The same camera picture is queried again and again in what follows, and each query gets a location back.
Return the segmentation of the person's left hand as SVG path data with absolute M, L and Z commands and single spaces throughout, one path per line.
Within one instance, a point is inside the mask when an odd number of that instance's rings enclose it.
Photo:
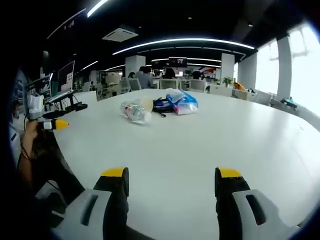
M 22 137 L 22 147 L 26 152 L 30 152 L 33 147 L 33 142 L 38 136 L 39 122 L 37 120 L 29 121 L 25 127 L 25 132 Z

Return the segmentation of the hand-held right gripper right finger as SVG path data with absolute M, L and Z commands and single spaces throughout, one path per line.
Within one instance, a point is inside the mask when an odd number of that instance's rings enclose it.
M 215 169 L 214 193 L 220 240 L 287 240 L 299 229 L 282 221 L 279 208 L 251 189 L 235 169 Z

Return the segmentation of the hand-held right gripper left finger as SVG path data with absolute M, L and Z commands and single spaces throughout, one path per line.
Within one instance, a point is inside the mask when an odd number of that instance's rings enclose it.
M 129 169 L 110 168 L 83 191 L 53 229 L 59 240 L 123 240 L 129 212 Z

